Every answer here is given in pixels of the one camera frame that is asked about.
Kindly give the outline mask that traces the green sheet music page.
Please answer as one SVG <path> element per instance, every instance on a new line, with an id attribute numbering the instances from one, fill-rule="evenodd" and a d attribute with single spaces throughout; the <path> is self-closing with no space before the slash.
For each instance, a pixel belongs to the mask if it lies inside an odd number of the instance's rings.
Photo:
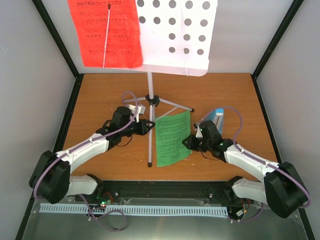
<path id="1" fill-rule="evenodd" d="M 191 134 L 191 115 L 184 111 L 158 117 L 155 122 L 156 164 L 167 167 L 186 159 L 192 153 L 182 141 Z"/>

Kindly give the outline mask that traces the blue metronome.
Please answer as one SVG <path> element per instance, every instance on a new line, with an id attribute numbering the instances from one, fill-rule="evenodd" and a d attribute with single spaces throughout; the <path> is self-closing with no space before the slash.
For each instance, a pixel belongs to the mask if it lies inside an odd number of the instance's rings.
<path id="1" fill-rule="evenodd" d="M 215 124 L 218 132 L 222 134 L 224 124 L 224 109 L 217 108 L 212 110 L 204 117 L 204 121 L 212 121 Z"/>

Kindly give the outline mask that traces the white perforated music stand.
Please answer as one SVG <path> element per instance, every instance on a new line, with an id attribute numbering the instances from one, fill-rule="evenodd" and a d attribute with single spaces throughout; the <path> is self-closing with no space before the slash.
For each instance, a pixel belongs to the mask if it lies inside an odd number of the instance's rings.
<path id="1" fill-rule="evenodd" d="M 154 99 L 153 74 L 201 77 L 209 55 L 217 0 L 137 0 L 142 65 L 148 94 Z"/>

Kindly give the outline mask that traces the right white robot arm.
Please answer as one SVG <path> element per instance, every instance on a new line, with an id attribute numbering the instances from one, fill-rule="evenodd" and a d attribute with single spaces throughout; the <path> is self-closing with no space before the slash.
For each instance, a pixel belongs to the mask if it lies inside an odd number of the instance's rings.
<path id="1" fill-rule="evenodd" d="M 214 158 L 256 178 L 251 181 L 234 177 L 230 187 L 232 196 L 266 204 L 281 218 L 287 218 L 311 202 L 309 192 L 291 163 L 269 161 L 247 151 L 234 140 L 223 138 L 211 120 L 200 123 L 197 133 L 190 134 L 182 144 L 191 151 L 209 152 Z"/>

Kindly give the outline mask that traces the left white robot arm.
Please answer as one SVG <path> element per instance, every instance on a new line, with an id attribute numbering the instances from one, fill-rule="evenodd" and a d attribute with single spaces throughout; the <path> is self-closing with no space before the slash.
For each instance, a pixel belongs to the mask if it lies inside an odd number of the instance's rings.
<path id="1" fill-rule="evenodd" d="M 30 177 L 29 186 L 35 197 L 56 204 L 66 196 L 87 195 L 92 201 L 103 198 L 104 188 L 92 174 L 73 176 L 79 166 L 117 146 L 123 137 L 144 136 L 156 125 L 141 119 L 142 105 L 119 106 L 101 128 L 88 139 L 66 150 L 43 152 Z"/>

